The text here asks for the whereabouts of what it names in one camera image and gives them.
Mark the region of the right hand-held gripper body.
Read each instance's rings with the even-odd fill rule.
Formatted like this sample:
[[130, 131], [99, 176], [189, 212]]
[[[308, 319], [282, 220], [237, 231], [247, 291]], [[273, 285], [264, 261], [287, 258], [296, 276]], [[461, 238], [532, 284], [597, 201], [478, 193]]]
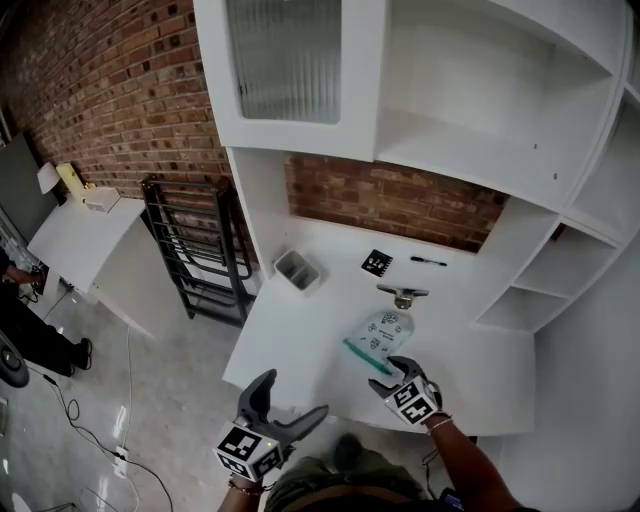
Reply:
[[440, 412], [442, 407], [438, 385], [421, 376], [397, 386], [383, 402], [411, 427], [423, 425], [427, 418]]

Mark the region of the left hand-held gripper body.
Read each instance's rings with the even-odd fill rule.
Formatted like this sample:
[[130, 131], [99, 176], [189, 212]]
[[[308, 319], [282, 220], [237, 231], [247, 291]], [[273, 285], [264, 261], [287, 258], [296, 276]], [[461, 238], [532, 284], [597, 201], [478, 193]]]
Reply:
[[283, 466], [292, 442], [290, 424], [241, 415], [223, 425], [213, 451], [233, 476], [259, 482]]

